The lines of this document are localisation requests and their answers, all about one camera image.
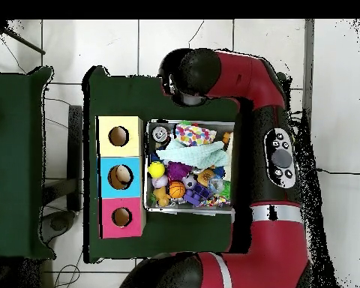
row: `light blue cloth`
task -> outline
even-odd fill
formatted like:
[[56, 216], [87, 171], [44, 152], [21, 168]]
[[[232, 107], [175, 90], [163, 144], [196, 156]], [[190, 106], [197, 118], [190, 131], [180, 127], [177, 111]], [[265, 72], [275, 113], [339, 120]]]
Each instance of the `light blue cloth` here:
[[230, 164], [229, 156], [222, 150], [223, 147], [222, 141], [187, 147], [176, 139], [172, 139], [165, 150], [157, 150], [156, 153], [161, 160], [181, 162], [199, 169], [207, 169], [213, 165], [221, 167]]

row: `dark green table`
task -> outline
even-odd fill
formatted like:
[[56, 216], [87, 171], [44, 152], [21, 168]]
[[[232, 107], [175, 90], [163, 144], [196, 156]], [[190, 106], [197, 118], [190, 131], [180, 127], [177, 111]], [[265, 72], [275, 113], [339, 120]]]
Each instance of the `dark green table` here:
[[41, 242], [43, 88], [52, 69], [0, 74], [0, 257], [52, 258]]
[[163, 96], [160, 79], [146, 76], [108, 76], [103, 67], [93, 67], [83, 80], [84, 102], [84, 201], [85, 254], [93, 263], [99, 258], [152, 257], [161, 252], [216, 251], [230, 244], [231, 217], [197, 214], [165, 214], [147, 211], [141, 237], [100, 239], [98, 233], [95, 116], [139, 116], [150, 119], [187, 119], [234, 122], [237, 105], [231, 100], [212, 100], [200, 107], [181, 108]]

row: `yellow ball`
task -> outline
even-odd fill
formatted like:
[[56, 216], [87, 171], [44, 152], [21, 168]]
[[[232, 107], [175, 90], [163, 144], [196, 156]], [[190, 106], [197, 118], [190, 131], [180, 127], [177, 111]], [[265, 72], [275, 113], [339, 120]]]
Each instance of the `yellow ball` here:
[[165, 173], [165, 166], [160, 161], [154, 161], [149, 165], [148, 172], [152, 178], [160, 178]]

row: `circular hole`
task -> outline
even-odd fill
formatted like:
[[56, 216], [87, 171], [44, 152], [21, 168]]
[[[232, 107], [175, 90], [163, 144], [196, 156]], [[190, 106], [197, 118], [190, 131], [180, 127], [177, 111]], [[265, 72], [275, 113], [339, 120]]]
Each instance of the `circular hole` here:
[[132, 214], [127, 208], [117, 208], [112, 213], [112, 221], [118, 227], [126, 227], [132, 221]]
[[109, 142], [116, 147], [125, 146], [129, 141], [129, 133], [122, 126], [114, 127], [108, 134]]
[[132, 170], [124, 164], [114, 166], [108, 173], [108, 182], [116, 190], [127, 189], [134, 179]]

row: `blue box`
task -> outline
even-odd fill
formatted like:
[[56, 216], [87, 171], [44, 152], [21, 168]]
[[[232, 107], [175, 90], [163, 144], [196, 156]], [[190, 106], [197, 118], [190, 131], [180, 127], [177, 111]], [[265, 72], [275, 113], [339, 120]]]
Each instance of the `blue box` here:
[[[114, 166], [121, 165], [132, 171], [133, 179], [128, 188], [116, 190], [108, 182], [108, 174]], [[141, 157], [100, 157], [101, 197], [103, 199], [141, 197], [142, 167]]]

